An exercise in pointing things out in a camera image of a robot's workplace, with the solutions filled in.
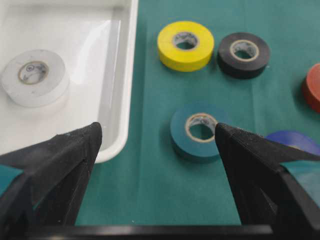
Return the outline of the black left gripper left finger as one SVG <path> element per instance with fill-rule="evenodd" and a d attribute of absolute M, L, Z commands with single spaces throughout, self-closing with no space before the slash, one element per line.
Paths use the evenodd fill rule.
<path fill-rule="evenodd" d="M 100 123 L 24 147 L 0 157 L 0 237 L 29 227 L 75 224 L 102 144 Z"/>

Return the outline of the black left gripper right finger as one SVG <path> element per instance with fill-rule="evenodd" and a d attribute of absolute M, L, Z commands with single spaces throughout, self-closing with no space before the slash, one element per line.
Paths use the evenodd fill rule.
<path fill-rule="evenodd" d="M 320 208 L 284 166 L 314 168 L 318 155 L 225 123 L 216 125 L 215 142 L 243 224 L 268 225 L 278 240 L 319 239 Z"/>

